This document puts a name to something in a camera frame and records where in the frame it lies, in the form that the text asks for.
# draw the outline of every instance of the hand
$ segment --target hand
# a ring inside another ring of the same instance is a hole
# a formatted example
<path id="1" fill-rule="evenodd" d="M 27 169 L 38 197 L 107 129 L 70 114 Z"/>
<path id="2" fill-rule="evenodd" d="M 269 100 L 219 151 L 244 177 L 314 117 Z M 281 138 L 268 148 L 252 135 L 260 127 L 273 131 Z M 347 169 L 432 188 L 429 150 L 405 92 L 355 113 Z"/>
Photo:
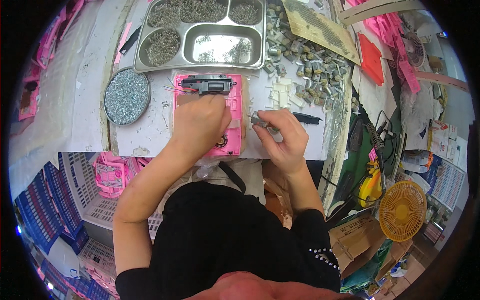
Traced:
<path id="1" fill-rule="evenodd" d="M 253 125 L 272 162 L 285 174 L 293 175 L 305 165 L 308 134 L 297 118 L 287 109 L 258 111 L 258 117 L 280 129 L 283 141 L 277 143 L 266 128 Z"/>
<path id="2" fill-rule="evenodd" d="M 220 140 L 231 120 L 223 96 L 205 95 L 175 110 L 169 144 L 196 162 Z"/>

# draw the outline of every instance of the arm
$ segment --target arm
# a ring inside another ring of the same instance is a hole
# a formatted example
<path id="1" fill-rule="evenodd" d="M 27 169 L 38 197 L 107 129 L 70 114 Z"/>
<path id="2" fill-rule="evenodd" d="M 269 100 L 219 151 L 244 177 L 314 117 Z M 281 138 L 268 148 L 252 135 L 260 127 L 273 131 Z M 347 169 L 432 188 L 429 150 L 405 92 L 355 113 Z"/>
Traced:
<path id="1" fill-rule="evenodd" d="M 150 265 L 148 217 L 168 188 L 215 145 L 230 121 L 230 109 L 222 96 L 206 95 L 176 109 L 170 141 L 119 198 L 113 216 L 117 274 Z"/>
<path id="2" fill-rule="evenodd" d="M 280 129 L 283 141 L 277 143 L 266 128 L 253 125 L 272 162 L 285 173 L 294 214 L 314 208 L 324 214 L 324 207 L 303 158 L 308 134 L 287 109 L 258 111 L 258 116 Z"/>

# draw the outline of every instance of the round metal dish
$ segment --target round metal dish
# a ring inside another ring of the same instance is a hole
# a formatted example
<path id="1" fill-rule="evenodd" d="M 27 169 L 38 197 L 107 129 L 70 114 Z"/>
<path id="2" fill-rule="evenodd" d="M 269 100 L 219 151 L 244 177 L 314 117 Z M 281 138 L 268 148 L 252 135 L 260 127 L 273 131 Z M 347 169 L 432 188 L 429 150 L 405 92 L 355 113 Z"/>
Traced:
<path id="1" fill-rule="evenodd" d="M 127 124 L 117 124 L 117 123 L 115 123 L 114 121 L 112 121 L 112 119 L 110 119 L 110 117 L 108 116 L 107 108 L 105 107 L 105 95 L 106 95 L 106 93 L 107 93 L 107 88 L 108 88 L 108 86 L 110 85 L 110 83 L 112 82 L 113 78 L 115 78 L 115 76 L 116 76 L 118 73 L 120 73 L 121 71 L 127 70 L 127 69 L 132 69 L 132 71 L 133 71 L 134 73 L 136 73 L 136 72 L 133 70 L 132 67 L 121 68 L 120 70 L 116 71 L 116 72 L 112 75 L 112 77 L 110 77 L 110 80 L 108 81 L 108 84 L 107 84 L 107 86 L 105 86 L 105 90 L 103 91 L 103 111 L 105 112 L 105 115 L 107 116 L 107 119 L 108 119 L 110 122 L 112 122 L 113 124 L 117 125 L 117 126 L 127 126 L 127 125 L 130 125 L 130 124 L 132 124 L 133 122 L 137 121 L 138 118 L 139 118 L 141 115 L 143 115 L 144 112 L 145 112 L 145 110 L 147 109 L 148 104 L 150 103 L 150 98 L 151 98 L 151 93 L 152 93 L 152 88 L 151 88 L 151 86 L 150 86 L 150 82 L 148 81 L 147 76 L 145 76 L 144 73 L 136 73 L 136 74 L 138 74 L 138 75 L 143 76 L 143 77 L 145 78 L 145 80 L 147 81 L 148 94 L 147 94 L 147 101 L 145 101 L 144 109 L 142 109 L 142 112 L 141 112 L 132 122 L 130 122 L 130 123 L 127 123 Z"/>

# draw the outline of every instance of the person's left hand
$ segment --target person's left hand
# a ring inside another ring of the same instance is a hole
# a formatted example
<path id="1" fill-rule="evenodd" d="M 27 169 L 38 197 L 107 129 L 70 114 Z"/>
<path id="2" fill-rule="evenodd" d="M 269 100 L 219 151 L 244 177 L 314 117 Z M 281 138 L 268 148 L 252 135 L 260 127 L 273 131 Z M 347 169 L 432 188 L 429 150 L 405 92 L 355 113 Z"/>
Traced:
<path id="1" fill-rule="evenodd" d="M 223 96 L 205 95 L 175 110 L 169 144 L 179 155 L 197 161 L 220 140 L 231 120 Z"/>

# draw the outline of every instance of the black shirt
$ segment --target black shirt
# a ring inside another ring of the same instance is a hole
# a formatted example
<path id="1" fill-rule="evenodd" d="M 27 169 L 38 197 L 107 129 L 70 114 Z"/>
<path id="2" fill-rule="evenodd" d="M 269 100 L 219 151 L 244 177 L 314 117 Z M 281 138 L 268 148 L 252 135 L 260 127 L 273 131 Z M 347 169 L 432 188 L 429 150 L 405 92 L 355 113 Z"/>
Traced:
<path id="1" fill-rule="evenodd" d="M 339 292 L 338 262 L 330 249 L 316 209 L 299 214 L 288 230 L 252 195 L 189 183 L 165 204 L 150 267 L 120 273 L 116 288 L 122 300 L 183 299 L 212 287 L 225 273 L 248 271 Z"/>

